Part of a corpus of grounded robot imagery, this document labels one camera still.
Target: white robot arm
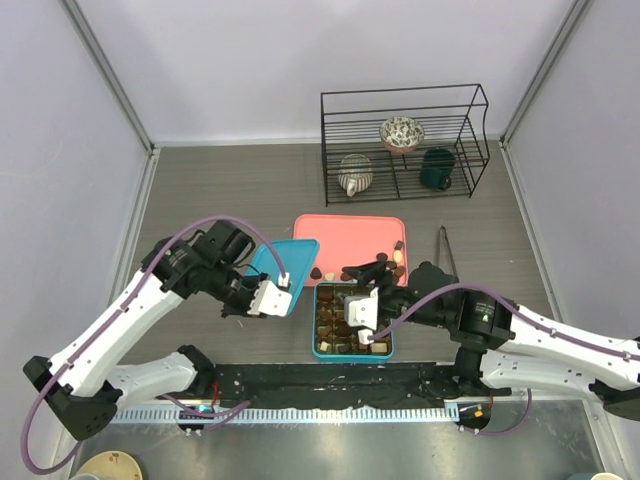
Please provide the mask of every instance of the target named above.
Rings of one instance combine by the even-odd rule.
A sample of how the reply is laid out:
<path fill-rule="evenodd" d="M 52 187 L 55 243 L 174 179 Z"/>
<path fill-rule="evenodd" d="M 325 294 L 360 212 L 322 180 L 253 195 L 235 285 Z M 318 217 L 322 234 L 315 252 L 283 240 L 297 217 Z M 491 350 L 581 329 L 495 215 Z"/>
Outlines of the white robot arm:
<path fill-rule="evenodd" d="M 24 367 L 38 390 L 62 368 L 45 400 L 77 440 L 98 433 L 118 409 L 169 392 L 196 397 L 209 394 L 214 366 L 193 346 L 182 346 L 143 365 L 117 366 L 158 320 L 191 294 L 205 291 L 222 301 L 223 316 L 285 316 L 289 310 L 288 274 L 280 275 L 276 285 L 266 274 L 238 273 L 239 257 L 244 253 L 246 258 L 255 243 L 224 221 L 214 223 L 207 232 L 199 231 L 189 241 L 177 242 L 139 288 L 144 272 L 166 243 L 162 240 L 156 245 L 143 260 L 142 270 L 84 333 L 50 359 L 33 357 Z M 127 302 L 136 288 L 135 298 Z M 79 350 L 105 325 L 108 329 L 85 350 Z M 73 367 L 63 368 L 70 358 L 74 359 Z"/>
<path fill-rule="evenodd" d="M 536 388 L 599 400 L 608 412 L 640 421 L 640 342 L 596 335 L 505 300 L 477 284 L 459 283 L 429 262 L 391 283 L 383 262 L 344 269 L 361 284 L 375 282 L 369 297 L 347 297 L 345 317 L 360 327 L 361 343 L 387 335 L 407 320 L 446 328 L 461 344 L 449 378 L 430 382 L 430 393 L 486 394 Z M 377 329 L 379 319 L 394 319 Z"/>

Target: wire shelf rack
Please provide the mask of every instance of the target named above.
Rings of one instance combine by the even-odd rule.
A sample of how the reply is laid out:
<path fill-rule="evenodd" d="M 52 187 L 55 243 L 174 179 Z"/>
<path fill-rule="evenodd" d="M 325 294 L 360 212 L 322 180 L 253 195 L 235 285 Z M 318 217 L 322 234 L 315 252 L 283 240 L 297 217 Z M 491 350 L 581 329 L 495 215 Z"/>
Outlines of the wire shelf rack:
<path fill-rule="evenodd" d="M 320 107 L 326 205 L 471 197 L 489 163 L 485 134 L 489 101 L 479 83 L 324 92 Z M 424 128 L 424 140 L 414 151 L 392 153 L 383 145 L 380 126 L 392 116 L 411 117 Z M 427 163 L 425 154 L 435 149 L 445 149 L 453 160 L 430 159 Z M 342 160 L 351 154 L 367 157 L 373 176 L 366 190 L 348 197 L 338 176 Z M 425 168 L 442 168 L 446 182 L 435 188 L 424 186 L 420 177 Z"/>

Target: red tray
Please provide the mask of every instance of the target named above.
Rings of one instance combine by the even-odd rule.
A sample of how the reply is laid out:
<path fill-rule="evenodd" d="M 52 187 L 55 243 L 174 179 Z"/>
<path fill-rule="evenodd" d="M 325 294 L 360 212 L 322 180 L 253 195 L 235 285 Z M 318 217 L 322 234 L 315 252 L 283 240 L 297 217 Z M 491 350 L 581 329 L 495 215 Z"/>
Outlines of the red tray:
<path fill-rule="evenodd" d="M 340 282 L 342 267 L 373 262 L 380 252 L 386 253 L 391 260 L 394 247 L 400 240 L 404 243 L 400 265 L 404 265 L 407 273 L 399 279 L 398 285 L 407 284 L 407 237 L 404 223 L 398 218 L 306 214 L 297 218 L 293 238 L 313 238 L 320 243 L 314 267 L 318 267 L 323 276 L 333 273 L 333 282 Z M 324 278 L 313 280 L 307 277 L 304 286 L 314 287 L 326 281 Z"/>

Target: bowl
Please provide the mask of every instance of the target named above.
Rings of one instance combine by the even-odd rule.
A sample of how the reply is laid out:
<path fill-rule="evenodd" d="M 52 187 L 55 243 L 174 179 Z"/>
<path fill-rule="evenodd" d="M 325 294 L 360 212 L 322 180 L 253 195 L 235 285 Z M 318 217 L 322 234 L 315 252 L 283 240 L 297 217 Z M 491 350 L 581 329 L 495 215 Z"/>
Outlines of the bowl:
<path fill-rule="evenodd" d="M 424 128 L 409 117 L 391 117 L 380 126 L 380 139 L 393 153 L 414 151 L 424 140 Z"/>

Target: gray floor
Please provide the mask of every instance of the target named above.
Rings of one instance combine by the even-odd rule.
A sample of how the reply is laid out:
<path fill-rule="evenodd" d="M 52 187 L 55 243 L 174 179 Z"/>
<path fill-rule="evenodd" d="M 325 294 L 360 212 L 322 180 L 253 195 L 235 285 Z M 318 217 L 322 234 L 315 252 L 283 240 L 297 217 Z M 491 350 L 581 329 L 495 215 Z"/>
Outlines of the gray floor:
<path fill-rule="evenodd" d="M 524 406 L 496 403 L 491 427 L 513 425 Z M 190 438 L 178 432 L 168 424 L 112 424 L 83 444 L 73 470 L 108 450 L 132 454 L 151 480 L 566 480 L 602 469 L 578 401 L 536 402 L 523 428 L 503 437 L 461 433 L 452 423 L 229 425 Z"/>
<path fill-rule="evenodd" d="M 159 239 L 198 218 L 237 215 L 269 238 L 291 238 L 304 213 L 399 217 L 406 226 L 409 265 L 433 260 L 436 232 L 446 225 L 463 280 L 493 287 L 550 315 L 540 274 L 497 143 L 469 199 L 429 198 L 324 204 L 318 145 L 165 148 L 162 150 L 136 252 L 139 261 Z M 311 291 L 285 319 L 220 317 L 220 304 L 196 295 L 167 315 L 125 358 L 154 360 L 193 343 L 214 362 L 311 362 Z M 394 360 L 451 361 L 457 346 L 445 332 L 407 324 L 397 331 Z"/>
<path fill-rule="evenodd" d="M 409 264 L 433 260 L 436 232 L 449 231 L 460 276 L 550 315 L 507 171 L 497 145 L 473 198 L 342 204 L 326 208 L 317 145 L 163 149 L 136 252 L 198 218 L 241 216 L 271 239 L 291 238 L 304 213 L 399 217 Z M 197 295 L 163 318 L 125 361 L 145 362 L 193 343 L 214 362 L 311 362 L 311 291 L 284 319 L 220 317 Z M 446 333 L 405 325 L 394 360 L 451 361 Z M 492 429 L 512 425 L 522 401 L 496 406 Z M 450 423 L 229 426 L 203 438 L 176 427 L 111 425 L 85 442 L 75 465 L 105 449 L 128 451 L 145 478 L 494 478 L 564 479 L 601 467 L 580 402 L 534 402 L 531 418 L 505 438 L 459 433 Z M 162 445 L 151 448 L 157 442 Z"/>

